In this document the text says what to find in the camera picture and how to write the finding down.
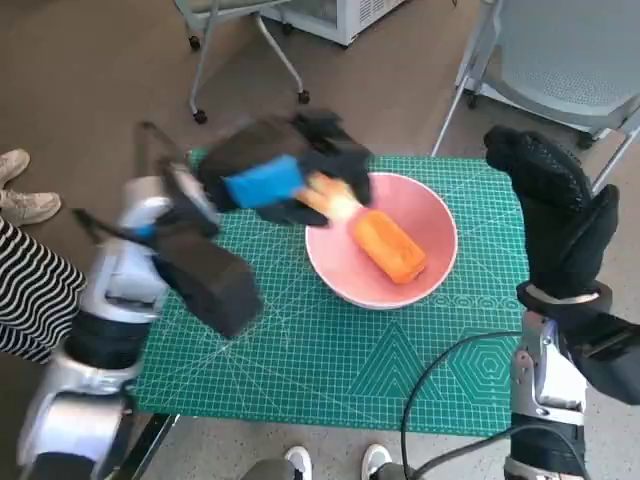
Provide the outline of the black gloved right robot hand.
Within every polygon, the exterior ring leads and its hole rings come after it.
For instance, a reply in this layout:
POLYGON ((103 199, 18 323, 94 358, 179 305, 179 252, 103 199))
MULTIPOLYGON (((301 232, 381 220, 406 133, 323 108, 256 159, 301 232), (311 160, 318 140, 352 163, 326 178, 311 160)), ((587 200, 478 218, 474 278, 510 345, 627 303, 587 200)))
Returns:
POLYGON ((521 205, 529 282, 558 300, 595 294, 619 189, 593 193, 578 160, 540 133, 494 126, 484 144, 487 164, 509 176, 521 205))

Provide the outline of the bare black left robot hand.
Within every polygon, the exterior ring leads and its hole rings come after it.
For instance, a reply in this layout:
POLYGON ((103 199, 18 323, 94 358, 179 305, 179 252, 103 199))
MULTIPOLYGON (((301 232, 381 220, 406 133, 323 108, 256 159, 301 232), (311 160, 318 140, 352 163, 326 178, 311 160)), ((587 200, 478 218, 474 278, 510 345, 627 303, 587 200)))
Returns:
POLYGON ((371 152, 331 111, 272 115, 241 127, 208 150, 195 175, 222 213, 254 209, 265 221, 325 227, 328 219, 295 198, 313 173, 346 183, 358 201, 371 203, 371 152))

